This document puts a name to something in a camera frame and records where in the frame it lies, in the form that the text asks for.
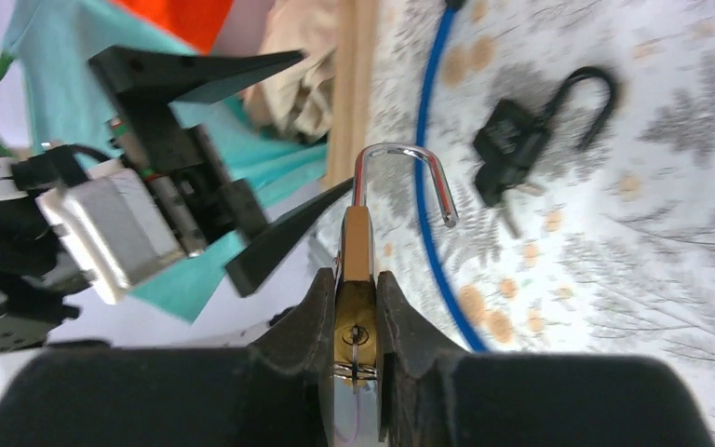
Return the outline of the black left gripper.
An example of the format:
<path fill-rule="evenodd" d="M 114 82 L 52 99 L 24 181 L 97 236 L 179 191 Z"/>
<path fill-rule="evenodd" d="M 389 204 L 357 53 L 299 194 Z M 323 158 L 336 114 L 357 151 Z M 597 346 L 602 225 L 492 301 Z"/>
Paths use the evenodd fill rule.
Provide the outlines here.
<path fill-rule="evenodd" d="M 88 60 L 116 100 L 214 103 L 304 60 L 300 50 L 250 57 L 181 55 L 107 48 Z M 244 179 L 233 178 L 202 125 L 183 128 L 170 107 L 107 122 L 111 145 L 123 151 L 189 256 L 235 232 L 249 243 L 225 266 L 240 297 L 259 290 L 331 205 L 353 188 L 338 183 L 270 223 Z"/>

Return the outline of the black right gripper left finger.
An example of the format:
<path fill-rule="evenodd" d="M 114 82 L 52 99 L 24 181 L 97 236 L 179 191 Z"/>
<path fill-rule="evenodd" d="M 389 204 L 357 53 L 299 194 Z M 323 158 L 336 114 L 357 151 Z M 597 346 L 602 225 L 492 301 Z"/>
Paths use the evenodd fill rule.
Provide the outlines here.
<path fill-rule="evenodd" d="M 326 446 L 334 286 L 318 270 L 245 346 L 48 350 L 0 399 L 0 446 Z"/>

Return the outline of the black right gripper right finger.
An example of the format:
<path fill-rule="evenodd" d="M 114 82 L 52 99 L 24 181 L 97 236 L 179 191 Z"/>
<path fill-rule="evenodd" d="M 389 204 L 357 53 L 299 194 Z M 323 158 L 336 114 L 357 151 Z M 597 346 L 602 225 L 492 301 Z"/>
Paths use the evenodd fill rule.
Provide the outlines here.
<path fill-rule="evenodd" d="M 377 282 L 381 435 L 390 446 L 709 446 L 695 399 L 640 356 L 471 353 Z"/>

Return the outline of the brass padlock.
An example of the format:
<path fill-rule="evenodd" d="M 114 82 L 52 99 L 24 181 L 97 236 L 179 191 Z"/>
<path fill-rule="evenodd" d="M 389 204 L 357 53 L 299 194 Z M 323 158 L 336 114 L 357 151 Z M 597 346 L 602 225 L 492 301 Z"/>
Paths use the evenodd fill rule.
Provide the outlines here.
<path fill-rule="evenodd" d="M 364 148 L 357 156 L 353 176 L 353 195 L 351 204 L 345 209 L 341 226 L 340 249 L 336 257 L 336 286 L 333 342 L 335 332 L 354 324 L 364 326 L 376 333 L 377 380 L 373 381 L 376 389 L 377 435 L 380 442 L 385 441 L 387 430 L 382 421 L 382 386 L 381 372 L 384 351 L 381 344 L 383 331 L 379 320 L 377 304 L 377 274 L 375 271 L 374 231 L 370 209 L 367 206 L 367 164 L 377 156 L 410 156 L 424 162 L 430 170 L 440 214 L 446 227 L 453 228 L 459 222 L 450 186 L 438 157 L 431 151 L 411 144 L 381 142 Z M 336 431 L 337 438 L 348 443 L 354 440 L 360 430 L 360 391 L 355 396 L 356 423 L 350 437 Z"/>

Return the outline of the black headed key pair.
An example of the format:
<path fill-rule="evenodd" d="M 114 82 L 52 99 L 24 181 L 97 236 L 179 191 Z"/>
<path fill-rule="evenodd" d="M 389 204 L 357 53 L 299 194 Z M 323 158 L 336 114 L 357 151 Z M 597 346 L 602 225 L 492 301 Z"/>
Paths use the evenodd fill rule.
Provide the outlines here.
<path fill-rule="evenodd" d="M 547 189 L 542 184 L 526 182 L 518 183 L 501 194 L 497 213 L 512 238 L 520 239 L 522 233 L 516 216 L 518 204 L 511 200 L 509 195 L 542 196 L 546 191 Z"/>

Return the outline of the black padlock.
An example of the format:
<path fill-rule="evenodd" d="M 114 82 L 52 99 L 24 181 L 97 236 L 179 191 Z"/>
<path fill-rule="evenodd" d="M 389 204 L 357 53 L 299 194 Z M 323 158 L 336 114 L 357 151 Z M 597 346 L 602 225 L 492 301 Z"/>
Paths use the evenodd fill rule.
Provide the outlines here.
<path fill-rule="evenodd" d="M 603 83 L 606 100 L 576 146 L 578 151 L 584 151 L 603 130 L 617 103 L 618 82 L 610 72 L 598 66 L 575 70 L 561 82 L 538 115 L 514 100 L 498 101 L 472 142 L 482 161 L 473 184 L 486 206 L 501 204 L 506 190 L 525 183 L 552 137 L 552 122 L 560 107 L 576 84 L 590 79 Z"/>

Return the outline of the silver key bunch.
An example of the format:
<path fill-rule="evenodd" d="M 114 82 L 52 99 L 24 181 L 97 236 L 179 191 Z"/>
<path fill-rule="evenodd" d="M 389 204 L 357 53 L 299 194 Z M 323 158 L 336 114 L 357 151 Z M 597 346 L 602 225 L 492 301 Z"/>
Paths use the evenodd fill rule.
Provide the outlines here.
<path fill-rule="evenodd" d="M 377 380 L 376 333 L 357 324 L 335 332 L 333 376 L 348 384 L 354 395 Z"/>

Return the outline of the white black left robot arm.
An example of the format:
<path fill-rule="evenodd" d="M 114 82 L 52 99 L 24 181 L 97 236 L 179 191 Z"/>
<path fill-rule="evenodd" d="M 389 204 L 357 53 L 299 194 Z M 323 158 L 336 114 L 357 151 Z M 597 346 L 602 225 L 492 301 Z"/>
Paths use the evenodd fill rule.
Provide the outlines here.
<path fill-rule="evenodd" d="M 243 250 L 224 267 L 255 293 L 346 181 L 269 221 L 250 185 L 232 178 L 206 129 L 184 128 L 174 102 L 214 103 L 302 61 L 299 50 L 251 57 L 177 55 L 112 46 L 88 66 L 115 109 L 115 157 L 48 144 L 0 157 L 0 353 L 43 345 L 92 288 L 113 305 L 229 234 Z"/>

